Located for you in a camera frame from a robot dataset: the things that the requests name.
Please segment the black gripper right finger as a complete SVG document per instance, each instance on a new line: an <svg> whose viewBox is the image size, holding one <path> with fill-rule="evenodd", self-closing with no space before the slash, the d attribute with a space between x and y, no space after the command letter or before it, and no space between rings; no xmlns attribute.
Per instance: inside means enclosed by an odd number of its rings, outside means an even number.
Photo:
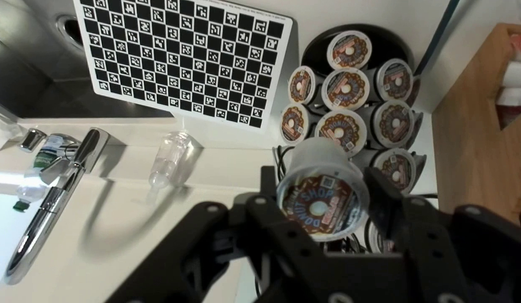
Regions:
<svg viewBox="0 0 521 303"><path fill-rule="evenodd" d="M370 217L394 242L402 303L521 303L521 227L476 204L452 212L404 197L378 168L365 170Z"/></svg>

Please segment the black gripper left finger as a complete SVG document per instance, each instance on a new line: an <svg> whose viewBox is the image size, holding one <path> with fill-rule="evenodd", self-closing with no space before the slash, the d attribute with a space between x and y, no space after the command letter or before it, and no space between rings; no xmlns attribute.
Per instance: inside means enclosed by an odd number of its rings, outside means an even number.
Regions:
<svg viewBox="0 0 521 303"><path fill-rule="evenodd" d="M247 202L200 202L148 253L106 303L205 303L231 263L261 268L263 244L247 231Z"/></svg>

